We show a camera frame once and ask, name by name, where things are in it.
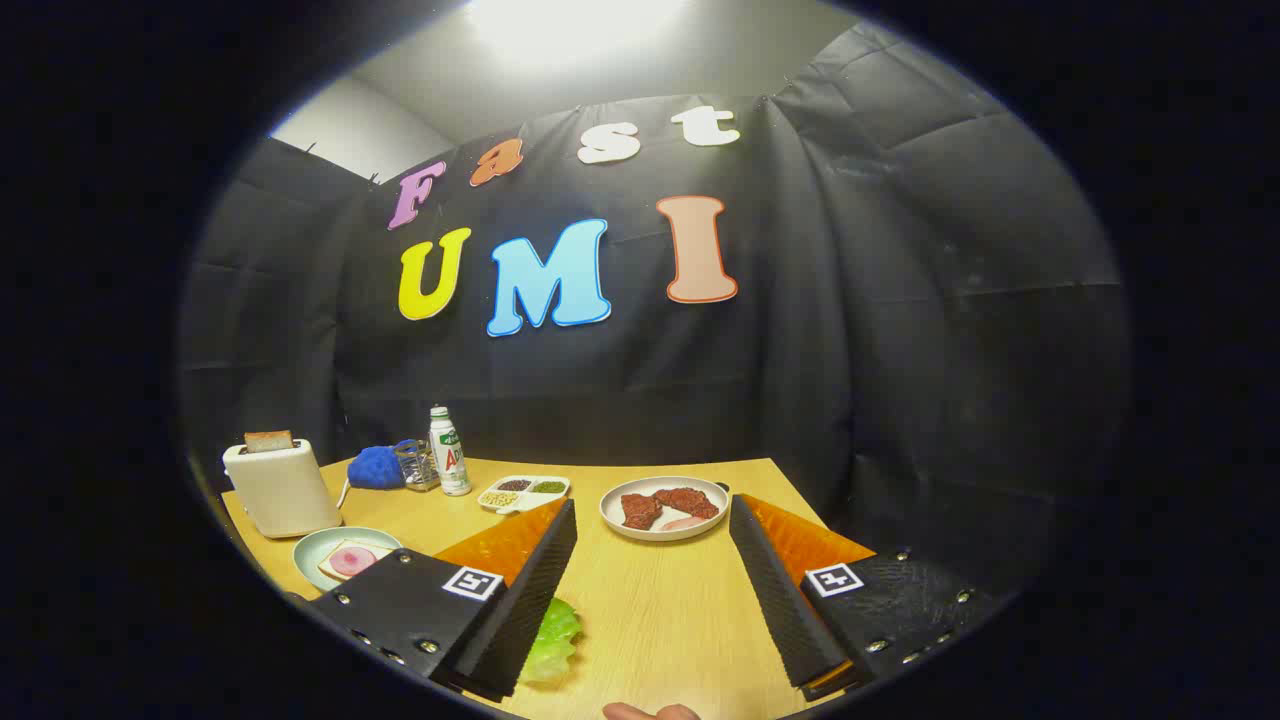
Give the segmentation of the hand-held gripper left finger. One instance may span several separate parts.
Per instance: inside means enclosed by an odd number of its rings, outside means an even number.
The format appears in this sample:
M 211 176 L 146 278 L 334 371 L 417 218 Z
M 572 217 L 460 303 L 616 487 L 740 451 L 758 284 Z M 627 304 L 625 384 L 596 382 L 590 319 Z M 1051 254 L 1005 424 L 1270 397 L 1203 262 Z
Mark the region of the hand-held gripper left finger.
M 500 702 L 577 537 L 575 502 L 558 498 L 435 556 L 394 550 L 306 602 L 305 615 L 396 673 Z

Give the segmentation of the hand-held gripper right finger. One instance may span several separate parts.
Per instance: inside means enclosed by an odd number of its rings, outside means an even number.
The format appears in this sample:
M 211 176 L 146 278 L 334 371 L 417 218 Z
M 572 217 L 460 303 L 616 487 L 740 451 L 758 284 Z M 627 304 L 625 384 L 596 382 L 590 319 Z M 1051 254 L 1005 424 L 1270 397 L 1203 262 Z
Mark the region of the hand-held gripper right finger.
M 877 553 L 750 495 L 730 534 L 790 684 L 808 701 L 923 664 L 997 609 L 986 589 L 910 550 Z

